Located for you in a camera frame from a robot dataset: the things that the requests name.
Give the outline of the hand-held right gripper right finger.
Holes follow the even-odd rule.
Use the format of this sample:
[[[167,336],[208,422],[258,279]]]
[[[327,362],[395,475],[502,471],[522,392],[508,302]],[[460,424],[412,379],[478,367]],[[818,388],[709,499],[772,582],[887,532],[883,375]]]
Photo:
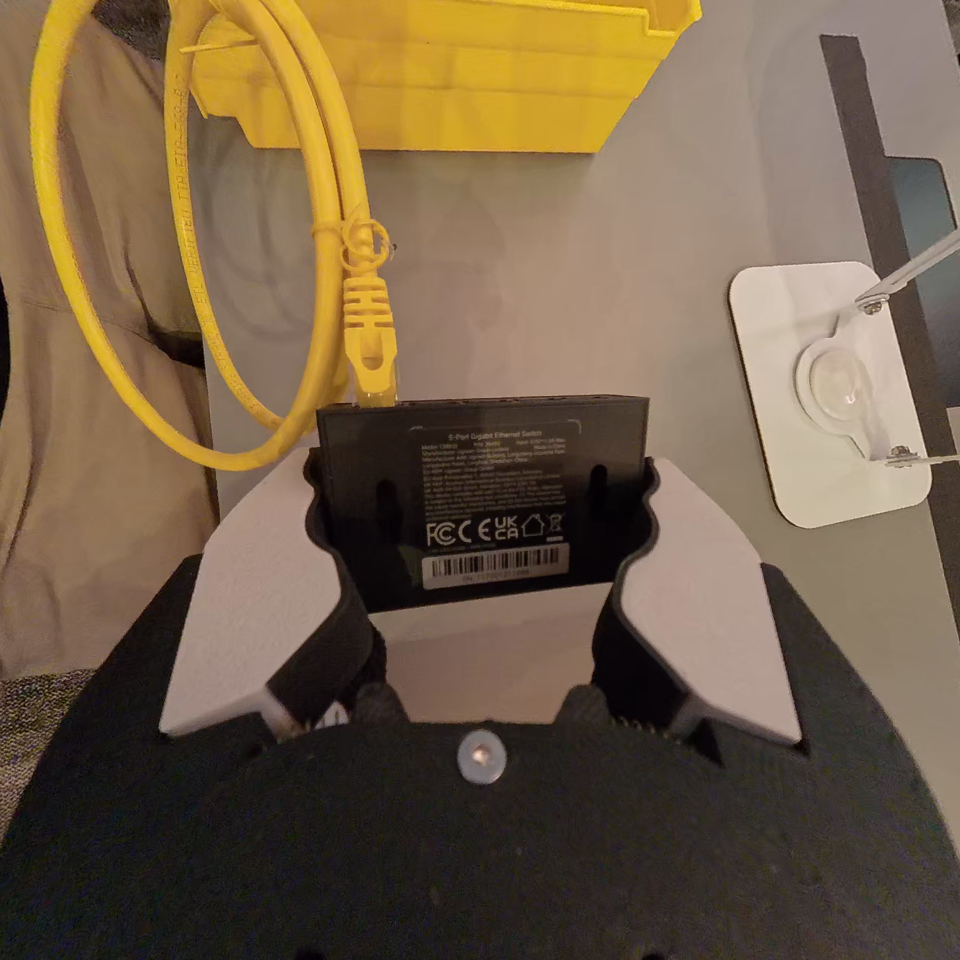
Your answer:
[[[672,462],[648,462],[650,533],[625,558],[594,630],[592,684],[613,718],[689,738],[706,722],[778,746],[801,723],[749,538]]]

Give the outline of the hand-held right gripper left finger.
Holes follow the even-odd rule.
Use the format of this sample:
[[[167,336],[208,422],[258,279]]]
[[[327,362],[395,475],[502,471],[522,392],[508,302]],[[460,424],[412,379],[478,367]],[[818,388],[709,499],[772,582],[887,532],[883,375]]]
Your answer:
[[[170,738],[255,714],[278,740],[363,718],[385,681],[386,645],[328,543],[311,469],[296,448],[205,546],[158,723]]]

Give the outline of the black ethernet switch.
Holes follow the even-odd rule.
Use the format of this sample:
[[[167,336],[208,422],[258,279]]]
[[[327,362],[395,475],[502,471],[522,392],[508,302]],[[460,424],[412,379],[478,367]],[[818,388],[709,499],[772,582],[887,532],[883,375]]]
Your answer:
[[[320,540],[370,614],[612,582],[652,532],[647,397],[317,413]]]

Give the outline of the person's beige trouser leg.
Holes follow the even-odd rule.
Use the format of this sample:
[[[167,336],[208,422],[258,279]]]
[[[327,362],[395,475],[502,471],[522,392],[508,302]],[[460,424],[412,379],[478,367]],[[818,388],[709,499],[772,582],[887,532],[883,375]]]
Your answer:
[[[48,2],[2,2],[2,678],[99,666],[217,520],[208,472],[133,415],[73,317],[42,228],[29,87]],[[163,2],[101,2],[62,104],[79,264],[136,387],[210,442],[199,325],[178,250],[162,120]]]

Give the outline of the dark tablet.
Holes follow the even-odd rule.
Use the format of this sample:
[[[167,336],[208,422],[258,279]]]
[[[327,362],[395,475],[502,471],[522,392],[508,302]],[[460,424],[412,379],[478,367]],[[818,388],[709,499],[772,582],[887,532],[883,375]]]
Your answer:
[[[894,198],[908,258],[958,228],[941,163],[933,158],[889,157]],[[916,280],[944,405],[959,406],[959,254],[944,258]]]

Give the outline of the black tape strip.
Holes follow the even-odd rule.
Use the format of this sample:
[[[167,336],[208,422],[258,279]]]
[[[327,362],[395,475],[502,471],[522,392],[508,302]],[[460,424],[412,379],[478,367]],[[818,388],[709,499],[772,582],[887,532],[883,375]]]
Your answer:
[[[906,264],[908,248],[866,60],[853,35],[824,33],[820,44],[870,262],[884,279]],[[894,294],[892,315],[918,414],[944,413],[930,332],[915,286]]]

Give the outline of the yellow plastic bin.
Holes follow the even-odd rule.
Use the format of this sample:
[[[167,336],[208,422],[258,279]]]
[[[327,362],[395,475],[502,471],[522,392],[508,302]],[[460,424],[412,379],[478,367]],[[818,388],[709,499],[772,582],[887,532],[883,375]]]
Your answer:
[[[595,154],[702,16],[700,2],[282,2],[294,62],[333,75],[325,104],[271,64],[238,2],[173,2],[180,101],[235,119],[261,150]]]

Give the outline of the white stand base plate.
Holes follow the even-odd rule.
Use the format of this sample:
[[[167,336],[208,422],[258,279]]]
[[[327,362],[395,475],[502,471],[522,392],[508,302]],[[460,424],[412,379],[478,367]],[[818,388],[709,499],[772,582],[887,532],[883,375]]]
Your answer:
[[[916,506],[927,453],[889,302],[958,252],[955,229],[884,279],[858,261],[755,267],[728,303],[774,504],[800,529]]]

